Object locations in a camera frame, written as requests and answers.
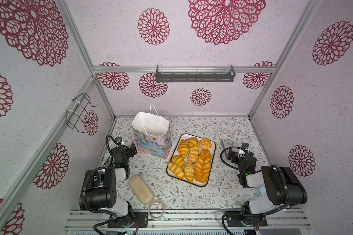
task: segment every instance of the beige oblong object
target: beige oblong object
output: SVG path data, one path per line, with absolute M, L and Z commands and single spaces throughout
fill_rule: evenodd
M 153 200 L 153 193 L 140 176 L 132 177 L 129 180 L 129 186 L 142 204 L 146 205 Z

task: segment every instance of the gift bag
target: gift bag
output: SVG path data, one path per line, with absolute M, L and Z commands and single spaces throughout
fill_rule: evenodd
M 154 108 L 157 115 L 151 114 Z M 132 121 L 138 152 L 167 159 L 171 150 L 170 122 L 158 115 L 150 104 L 149 113 L 139 112 Z

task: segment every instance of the table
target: table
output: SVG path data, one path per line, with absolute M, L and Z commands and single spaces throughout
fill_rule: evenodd
M 138 153 L 130 158 L 130 178 L 140 174 L 154 194 L 154 199 L 162 200 L 167 209 L 219 209 L 240 208 L 248 200 L 257 198 L 255 189 L 242 188 L 238 182 L 238 171 L 224 165 L 220 160 L 222 151 L 221 141 L 217 128 L 220 129 L 225 147 L 229 147 L 233 140 L 235 130 L 238 129 L 235 146 L 242 142 L 249 143 L 249 150 L 257 158 L 256 170 L 269 165 L 258 138 L 247 117 L 165 117 L 170 121 L 172 150 L 167 160 L 152 155 Z M 134 141 L 131 122 L 133 117 L 116 118 L 112 136 L 121 136 L 126 145 Z M 200 188 L 174 179 L 166 174 L 167 163 L 170 160 L 179 137 L 189 133 L 205 137 L 217 144 L 211 175 L 206 187 Z M 106 150 L 103 162 L 109 156 Z M 133 209 L 146 209 L 133 194 L 129 180 L 117 183 L 117 193 L 121 199 L 132 204 Z

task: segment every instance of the tray of bread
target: tray of bread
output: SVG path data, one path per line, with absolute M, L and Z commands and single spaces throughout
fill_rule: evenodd
M 183 134 L 167 164 L 166 173 L 198 187 L 208 184 L 216 143 L 207 138 Z

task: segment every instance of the roll of tape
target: roll of tape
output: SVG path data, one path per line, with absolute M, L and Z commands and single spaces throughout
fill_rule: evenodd
M 163 206 L 163 212 L 162 212 L 162 214 L 161 214 L 160 216 L 158 216 L 158 217 L 154 217 L 154 216 L 151 215 L 151 206 L 152 206 L 153 204 L 155 204 L 155 203 L 160 203 L 160 204 L 162 204 L 162 206 Z M 165 204 L 164 204 L 163 201 L 161 201 L 161 200 L 153 200 L 153 201 L 151 202 L 151 204 L 149 204 L 149 207 L 148 207 L 148 215 L 149 215 L 149 217 L 150 217 L 151 219 L 153 219 L 153 220 L 159 220 L 159 219 L 161 219 L 161 218 L 164 216 L 165 211 L 166 211 Z

